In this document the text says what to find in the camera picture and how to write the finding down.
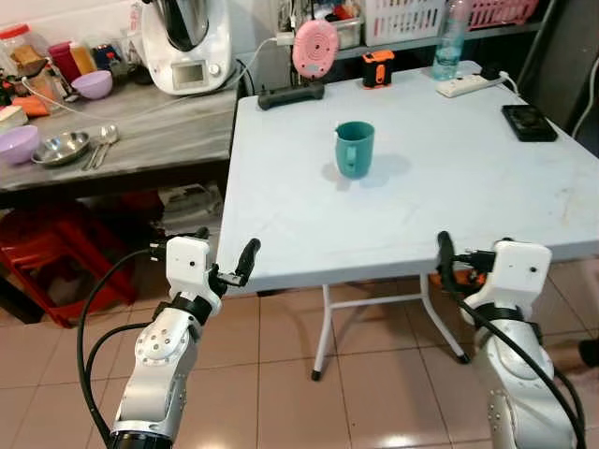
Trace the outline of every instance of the metal bowl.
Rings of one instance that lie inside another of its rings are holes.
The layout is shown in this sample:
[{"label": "metal bowl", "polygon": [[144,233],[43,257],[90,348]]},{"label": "metal bowl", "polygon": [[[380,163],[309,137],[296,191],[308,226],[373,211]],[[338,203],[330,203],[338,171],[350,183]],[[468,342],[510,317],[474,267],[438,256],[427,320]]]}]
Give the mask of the metal bowl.
[{"label": "metal bowl", "polygon": [[63,133],[44,140],[31,156],[31,160],[44,167],[56,167],[78,159],[89,149],[87,133]]}]

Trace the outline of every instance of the water bottle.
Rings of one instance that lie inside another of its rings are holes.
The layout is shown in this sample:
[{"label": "water bottle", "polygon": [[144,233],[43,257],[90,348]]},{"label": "water bottle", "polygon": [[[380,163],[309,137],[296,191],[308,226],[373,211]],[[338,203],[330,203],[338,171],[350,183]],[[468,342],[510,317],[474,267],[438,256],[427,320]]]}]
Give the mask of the water bottle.
[{"label": "water bottle", "polygon": [[441,40],[432,64],[432,76],[436,80],[456,78],[471,10],[472,0],[447,2],[446,14],[441,24]]}]

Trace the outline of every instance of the shelf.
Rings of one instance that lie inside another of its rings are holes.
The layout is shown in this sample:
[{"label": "shelf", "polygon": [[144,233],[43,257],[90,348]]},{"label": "shelf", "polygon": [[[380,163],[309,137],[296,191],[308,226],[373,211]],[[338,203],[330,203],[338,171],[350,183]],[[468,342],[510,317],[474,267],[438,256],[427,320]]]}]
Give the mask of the shelf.
[{"label": "shelf", "polygon": [[[523,25],[507,25],[498,26],[495,28],[485,28],[482,30],[474,30],[466,34],[466,40],[484,39],[486,37],[518,35],[521,33],[532,33],[541,29],[541,22],[525,23]],[[430,47],[437,45],[439,37],[426,37],[424,39],[406,40],[403,42],[395,42],[392,44],[376,45],[374,47],[354,47],[353,49],[341,50],[337,53],[335,59],[351,59],[358,58],[368,51],[392,50],[402,51],[411,49],[420,49],[422,47]]]}]

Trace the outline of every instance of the red plastic stool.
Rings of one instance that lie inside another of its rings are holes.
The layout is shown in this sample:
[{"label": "red plastic stool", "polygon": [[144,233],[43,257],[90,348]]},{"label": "red plastic stool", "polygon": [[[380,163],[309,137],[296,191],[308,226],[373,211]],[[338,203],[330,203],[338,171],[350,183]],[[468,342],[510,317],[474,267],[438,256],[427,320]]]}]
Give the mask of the red plastic stool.
[{"label": "red plastic stool", "polygon": [[[14,210],[0,221],[0,263],[14,273],[37,305],[63,327],[71,327],[68,320],[79,317],[84,301],[55,304],[46,291],[51,278],[71,277],[72,270],[65,261],[73,259],[99,280],[112,266],[101,249],[126,252],[123,243],[80,203]],[[132,275],[132,264],[115,272],[96,295],[90,311],[102,309],[115,299],[132,304],[137,297]]]}]

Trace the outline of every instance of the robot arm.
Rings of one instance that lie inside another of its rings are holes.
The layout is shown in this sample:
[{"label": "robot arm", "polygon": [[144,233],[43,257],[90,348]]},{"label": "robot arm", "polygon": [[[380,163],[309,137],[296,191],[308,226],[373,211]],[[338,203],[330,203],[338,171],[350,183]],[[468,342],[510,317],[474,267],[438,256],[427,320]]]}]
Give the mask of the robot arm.
[{"label": "robot arm", "polygon": [[226,286],[247,283],[259,248],[259,240],[252,239],[235,272],[224,274],[216,265],[207,268],[210,247],[205,239],[176,237],[168,241],[172,301],[158,306],[155,319],[138,336],[135,368],[110,433],[111,449],[172,447],[202,329],[208,318],[220,311]]},{"label": "robot arm", "polygon": [[[532,305],[541,293],[551,252],[531,243],[502,240],[493,252],[454,255],[447,233],[439,235],[439,271],[451,292],[460,288],[453,276],[453,262],[467,263],[487,272],[483,287],[465,299],[472,309],[493,323],[553,378],[553,365],[542,348],[536,325],[528,323]],[[489,392],[488,418],[497,449],[572,448],[574,431],[562,405],[537,373],[513,349],[493,335],[470,314],[464,319],[476,326],[474,365]]]}]

